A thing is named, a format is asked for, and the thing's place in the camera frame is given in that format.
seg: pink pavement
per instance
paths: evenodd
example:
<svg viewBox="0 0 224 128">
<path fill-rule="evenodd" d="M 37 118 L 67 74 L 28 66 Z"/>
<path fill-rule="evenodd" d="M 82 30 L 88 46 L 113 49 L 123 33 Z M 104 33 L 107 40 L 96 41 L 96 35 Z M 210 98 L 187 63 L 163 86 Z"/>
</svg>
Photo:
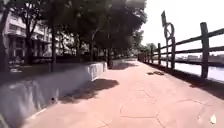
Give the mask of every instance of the pink pavement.
<svg viewBox="0 0 224 128">
<path fill-rule="evenodd" d="M 121 64 L 22 128 L 223 128 L 223 99 L 137 61 Z M 216 116 L 216 124 L 210 122 Z"/>
</svg>

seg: river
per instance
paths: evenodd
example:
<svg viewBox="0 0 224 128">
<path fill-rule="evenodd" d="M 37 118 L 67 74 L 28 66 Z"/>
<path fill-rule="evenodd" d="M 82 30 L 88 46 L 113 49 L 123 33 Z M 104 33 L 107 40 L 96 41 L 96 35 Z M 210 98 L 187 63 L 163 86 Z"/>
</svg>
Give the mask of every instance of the river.
<svg viewBox="0 0 224 128">
<path fill-rule="evenodd" d="M 161 64 L 166 66 L 166 62 L 162 61 Z M 183 63 L 175 63 L 175 69 L 179 71 L 184 71 L 190 74 L 201 75 L 201 66 L 200 65 L 191 65 Z M 224 68 L 220 67 L 209 67 L 208 79 L 214 79 L 224 82 Z"/>
</svg>

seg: circular sign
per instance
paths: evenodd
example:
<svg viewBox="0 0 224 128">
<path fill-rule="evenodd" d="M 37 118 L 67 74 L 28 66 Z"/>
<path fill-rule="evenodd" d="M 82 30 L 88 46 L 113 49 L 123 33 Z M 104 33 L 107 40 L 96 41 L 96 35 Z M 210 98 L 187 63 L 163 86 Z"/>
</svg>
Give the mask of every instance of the circular sign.
<svg viewBox="0 0 224 128">
<path fill-rule="evenodd" d="M 166 23 L 165 27 L 164 27 L 164 36 L 166 39 L 170 40 L 174 37 L 174 26 L 172 23 Z"/>
</svg>

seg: wooden railing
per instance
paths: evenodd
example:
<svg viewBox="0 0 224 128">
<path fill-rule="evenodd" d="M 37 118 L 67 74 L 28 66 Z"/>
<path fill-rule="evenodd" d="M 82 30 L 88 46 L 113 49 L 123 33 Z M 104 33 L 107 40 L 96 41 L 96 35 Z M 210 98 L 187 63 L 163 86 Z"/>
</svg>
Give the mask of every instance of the wooden railing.
<svg viewBox="0 0 224 128">
<path fill-rule="evenodd" d="M 161 59 L 161 55 L 171 55 L 170 59 L 168 61 L 171 63 L 171 69 L 175 69 L 175 63 L 186 63 L 186 64 L 196 64 L 196 65 L 201 65 L 201 78 L 206 79 L 208 76 L 208 68 L 209 66 L 217 66 L 217 63 L 214 62 L 209 62 L 209 53 L 210 52 L 217 52 L 217 51 L 224 51 L 224 46 L 219 46 L 219 47 L 209 47 L 209 38 L 222 35 L 224 34 L 224 28 L 208 32 L 207 24 L 205 22 L 202 22 L 200 24 L 201 27 L 201 35 L 192 37 L 190 39 L 182 40 L 179 42 L 175 42 L 175 37 L 172 40 L 172 44 L 167 45 L 167 46 L 160 46 L 160 43 L 158 44 L 158 48 L 151 50 L 151 53 L 145 52 L 144 54 L 144 62 L 147 63 L 154 63 L 154 60 L 158 60 L 158 65 L 161 65 L 161 61 L 166 59 Z M 197 49 L 189 49 L 189 50 L 181 50 L 181 51 L 176 51 L 176 46 L 194 42 L 194 41 L 199 41 L 201 40 L 202 43 L 202 48 L 197 48 Z M 171 48 L 171 52 L 161 52 L 161 50 L 166 49 L 166 48 Z M 185 53 L 202 53 L 202 58 L 201 61 L 188 61 L 188 60 L 176 60 L 175 55 L 176 54 L 185 54 Z"/>
</svg>

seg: low white wall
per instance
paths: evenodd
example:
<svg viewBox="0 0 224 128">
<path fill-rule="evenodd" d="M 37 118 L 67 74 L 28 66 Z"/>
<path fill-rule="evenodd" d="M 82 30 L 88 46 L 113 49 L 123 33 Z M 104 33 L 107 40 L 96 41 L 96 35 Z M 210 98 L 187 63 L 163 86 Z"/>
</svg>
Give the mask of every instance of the low white wall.
<svg viewBox="0 0 224 128">
<path fill-rule="evenodd" d="M 71 93 L 106 70 L 107 64 L 100 62 L 2 86 L 0 116 L 11 128 L 18 127 L 26 118 L 52 104 L 52 98 Z"/>
</svg>

